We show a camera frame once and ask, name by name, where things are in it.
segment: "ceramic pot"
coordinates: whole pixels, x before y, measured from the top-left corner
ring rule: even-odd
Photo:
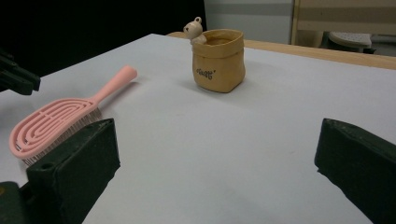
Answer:
[[[230,92],[245,77],[244,35],[236,30],[203,32],[206,43],[192,45],[195,82],[210,91]]]

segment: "table edge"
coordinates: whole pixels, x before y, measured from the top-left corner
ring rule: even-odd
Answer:
[[[186,38],[183,32],[173,32],[167,36]],[[396,57],[390,56],[347,52],[333,49],[315,49],[247,39],[245,39],[245,47],[250,49],[270,50],[274,52],[299,55],[339,63],[351,63],[396,70]]]

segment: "background furniture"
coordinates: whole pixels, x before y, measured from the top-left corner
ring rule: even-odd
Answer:
[[[393,0],[295,0],[291,44],[317,47],[323,32],[396,35]]]

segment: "hair brush handle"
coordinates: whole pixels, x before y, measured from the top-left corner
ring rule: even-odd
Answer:
[[[129,65],[125,65],[121,70],[111,78],[107,84],[99,90],[93,97],[92,100],[99,103],[105,99],[108,95],[128,84],[129,81],[137,77],[137,72],[134,68]]]

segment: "white table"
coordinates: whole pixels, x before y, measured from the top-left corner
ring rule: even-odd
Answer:
[[[26,183],[8,136],[58,98],[96,93],[125,64],[138,78],[100,104],[121,168],[84,223],[371,223],[317,172],[324,118],[396,143],[396,70],[245,49],[230,93],[199,88],[188,39],[148,35],[43,77],[31,96],[0,94],[0,181]]]

